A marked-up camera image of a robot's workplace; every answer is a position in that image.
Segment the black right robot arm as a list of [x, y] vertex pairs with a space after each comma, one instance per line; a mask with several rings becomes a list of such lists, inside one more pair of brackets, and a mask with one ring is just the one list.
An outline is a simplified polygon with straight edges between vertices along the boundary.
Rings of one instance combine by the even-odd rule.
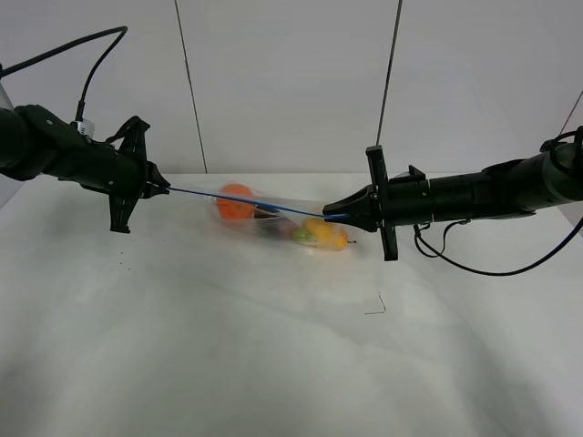
[[382, 147], [366, 150], [371, 184], [324, 206], [326, 221], [379, 232], [384, 258], [398, 258], [396, 228], [433, 222], [514, 219], [582, 199], [582, 131], [546, 141], [537, 155], [476, 173], [429, 179], [418, 168], [390, 178]]

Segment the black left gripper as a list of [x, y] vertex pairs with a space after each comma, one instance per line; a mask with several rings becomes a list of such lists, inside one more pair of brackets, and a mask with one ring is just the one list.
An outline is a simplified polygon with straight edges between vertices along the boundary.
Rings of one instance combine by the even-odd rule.
[[77, 183], [108, 196], [113, 232], [129, 232], [129, 219], [145, 191], [147, 197], [169, 194], [170, 183], [147, 158], [149, 128], [150, 124], [133, 116], [102, 142], [90, 138], [85, 130], [80, 132], [86, 147]]

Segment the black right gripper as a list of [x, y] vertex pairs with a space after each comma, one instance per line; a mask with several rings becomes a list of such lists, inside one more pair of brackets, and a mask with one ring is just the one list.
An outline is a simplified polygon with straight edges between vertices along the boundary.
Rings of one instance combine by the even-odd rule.
[[374, 233], [380, 230], [384, 260], [398, 260], [396, 227], [429, 223], [433, 220], [429, 181], [425, 174], [410, 166], [401, 177], [388, 178], [383, 148], [368, 147], [372, 185], [361, 188], [347, 198], [327, 204], [325, 217], [344, 215], [341, 222]]

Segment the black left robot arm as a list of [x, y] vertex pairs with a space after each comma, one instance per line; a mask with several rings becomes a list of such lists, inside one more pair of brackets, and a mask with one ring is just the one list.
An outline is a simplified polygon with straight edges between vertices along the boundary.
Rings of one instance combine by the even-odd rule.
[[168, 195], [170, 183], [147, 157], [149, 124], [133, 116], [104, 142], [39, 105], [1, 110], [1, 174], [17, 181], [48, 175], [108, 196], [110, 230], [129, 233], [141, 199]]

